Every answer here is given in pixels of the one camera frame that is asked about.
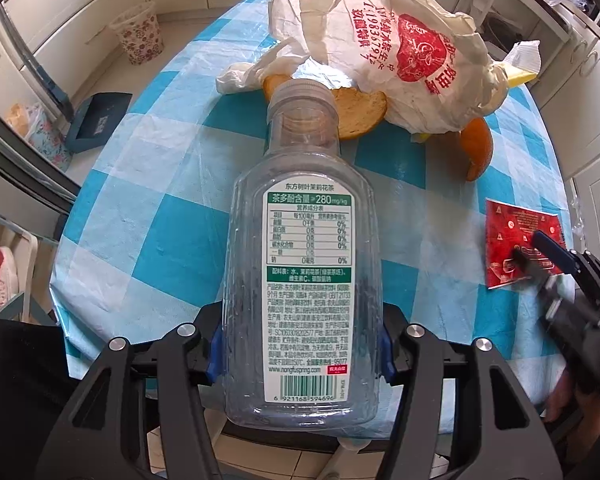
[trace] silver bolt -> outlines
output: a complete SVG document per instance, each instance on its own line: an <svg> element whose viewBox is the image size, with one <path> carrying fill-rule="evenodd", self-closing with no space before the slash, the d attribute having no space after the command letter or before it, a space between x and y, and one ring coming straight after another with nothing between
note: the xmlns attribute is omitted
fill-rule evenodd
<svg viewBox="0 0 600 480"><path fill-rule="evenodd" d="M189 337L190 335L194 335L196 333L196 327L191 323L185 323L184 325L180 325L178 327L178 335L182 337Z"/></svg>
<svg viewBox="0 0 600 480"><path fill-rule="evenodd" d="M424 328L416 324L409 325L407 327L407 334L411 337L422 337L424 336Z"/></svg>
<svg viewBox="0 0 600 480"><path fill-rule="evenodd" d="M483 352L488 352L493 348L493 343L485 337L478 339L478 341L475 342L475 345L478 347L478 350L482 350Z"/></svg>
<svg viewBox="0 0 600 480"><path fill-rule="evenodd" d="M117 352L118 350L122 350L125 346L126 346L126 341L124 339L122 339L121 337L117 337L117 338L109 341L109 348L111 350L113 350L114 352Z"/></svg>

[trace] red logo on label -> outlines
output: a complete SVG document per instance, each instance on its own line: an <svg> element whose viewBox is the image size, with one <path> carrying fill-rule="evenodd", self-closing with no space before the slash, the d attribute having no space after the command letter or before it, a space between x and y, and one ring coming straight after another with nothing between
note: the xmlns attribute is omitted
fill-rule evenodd
<svg viewBox="0 0 600 480"><path fill-rule="evenodd" d="M408 14L398 17L398 77L408 83L419 81L439 70L446 61L446 47L440 34Z"/></svg>
<svg viewBox="0 0 600 480"><path fill-rule="evenodd" d="M349 365L329 365L327 366L327 375L340 375L347 373Z"/></svg>

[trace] barcode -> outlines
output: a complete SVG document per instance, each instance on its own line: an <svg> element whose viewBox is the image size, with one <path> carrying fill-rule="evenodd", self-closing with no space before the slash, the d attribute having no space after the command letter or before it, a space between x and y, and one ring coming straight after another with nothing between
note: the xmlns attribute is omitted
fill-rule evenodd
<svg viewBox="0 0 600 480"><path fill-rule="evenodd" d="M283 375L280 377L283 397L334 397L336 381L328 375Z"/></svg>

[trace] checkered tablecloth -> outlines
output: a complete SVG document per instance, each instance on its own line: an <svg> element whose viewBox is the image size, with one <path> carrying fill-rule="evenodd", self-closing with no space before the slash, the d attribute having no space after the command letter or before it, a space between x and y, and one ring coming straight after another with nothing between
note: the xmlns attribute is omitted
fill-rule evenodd
<svg viewBox="0 0 600 480"><path fill-rule="evenodd" d="M263 155L267 104L261 91L220 96L215 78L274 44L267 1L238 4L171 60L82 186L50 286L72 375L84 374L111 337L160 338L222 296L232 189ZM447 139L413 144L386 122L343 142L342 155L376 195L384 300L441 338L490 338L541 402L561 361L536 326L532 291L485 288L485 199L558 213L571 246L567 201L526 87L510 90L486 119L494 154L477 182L464 181L466 167ZM564 286L573 293L570 278ZM376 419L340 434L388 437L399 396L400 388L383 383ZM221 392L204 398L221 406ZM453 402L445 383L443 431L451 428Z"/></svg>

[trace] nutrition facts table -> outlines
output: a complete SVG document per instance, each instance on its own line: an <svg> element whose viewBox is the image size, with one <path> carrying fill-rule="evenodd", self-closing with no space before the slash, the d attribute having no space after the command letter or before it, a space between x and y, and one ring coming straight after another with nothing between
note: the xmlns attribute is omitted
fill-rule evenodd
<svg viewBox="0 0 600 480"><path fill-rule="evenodd" d="M351 264L350 196L269 193L266 215L267 264Z"/></svg>

